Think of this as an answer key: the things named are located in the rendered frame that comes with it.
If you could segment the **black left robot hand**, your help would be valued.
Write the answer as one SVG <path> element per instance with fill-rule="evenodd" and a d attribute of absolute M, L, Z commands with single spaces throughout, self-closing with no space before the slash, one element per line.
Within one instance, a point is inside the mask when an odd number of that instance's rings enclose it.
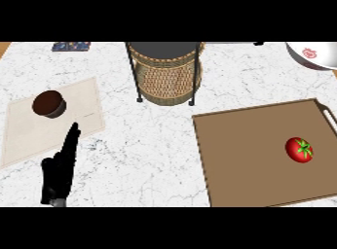
<path fill-rule="evenodd" d="M 73 123 L 61 151 L 41 163 L 43 173 L 41 203 L 51 206 L 55 199 L 67 200 L 70 195 L 80 135 L 79 124 Z"/>

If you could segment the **wicker tiered basket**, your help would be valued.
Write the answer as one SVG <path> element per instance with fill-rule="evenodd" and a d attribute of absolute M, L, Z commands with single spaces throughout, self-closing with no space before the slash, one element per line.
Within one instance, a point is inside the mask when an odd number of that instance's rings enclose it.
<path fill-rule="evenodd" d="M 128 42 L 126 48 L 139 93 L 138 102 L 145 97 L 160 106 L 175 106 L 187 101 L 196 105 L 204 42 Z"/>

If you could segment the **brown wooden tray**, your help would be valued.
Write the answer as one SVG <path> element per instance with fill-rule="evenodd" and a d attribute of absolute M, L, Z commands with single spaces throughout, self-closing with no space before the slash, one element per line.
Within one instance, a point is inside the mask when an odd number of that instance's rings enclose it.
<path fill-rule="evenodd" d="M 209 201 L 218 206 L 280 206 L 337 196 L 337 119 L 317 99 L 194 116 Z M 306 163 L 286 144 L 302 137 Z"/>

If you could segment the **red tomato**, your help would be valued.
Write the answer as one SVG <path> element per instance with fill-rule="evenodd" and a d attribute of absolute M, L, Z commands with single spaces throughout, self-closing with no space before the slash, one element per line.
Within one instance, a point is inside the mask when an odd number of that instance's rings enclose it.
<path fill-rule="evenodd" d="M 306 163 L 314 158 L 312 145 L 302 137 L 293 137 L 286 144 L 286 151 L 293 161 Z"/>

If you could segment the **beige placemat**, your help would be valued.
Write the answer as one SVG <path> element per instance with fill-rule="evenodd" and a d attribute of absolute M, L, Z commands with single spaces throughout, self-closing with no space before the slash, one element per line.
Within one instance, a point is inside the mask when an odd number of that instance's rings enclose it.
<path fill-rule="evenodd" d="M 64 114 L 49 119 L 32 110 L 36 96 L 8 105 L 0 167 L 60 149 L 73 123 L 79 123 L 80 138 L 105 129 L 97 79 L 89 78 L 57 89 L 67 101 Z"/>

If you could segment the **dark blue patterned object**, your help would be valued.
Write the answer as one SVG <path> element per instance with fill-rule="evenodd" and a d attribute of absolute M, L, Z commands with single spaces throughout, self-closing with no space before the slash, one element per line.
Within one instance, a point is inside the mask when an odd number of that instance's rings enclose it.
<path fill-rule="evenodd" d="M 91 42 L 57 42 L 52 46 L 54 52 L 86 52 Z"/>

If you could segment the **white bowl with red print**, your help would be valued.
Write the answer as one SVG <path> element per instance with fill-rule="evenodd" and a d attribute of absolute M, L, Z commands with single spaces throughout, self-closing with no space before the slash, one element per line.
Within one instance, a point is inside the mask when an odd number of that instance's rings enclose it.
<path fill-rule="evenodd" d="M 306 68 L 337 70 L 337 42 L 287 42 L 287 50 Z"/>

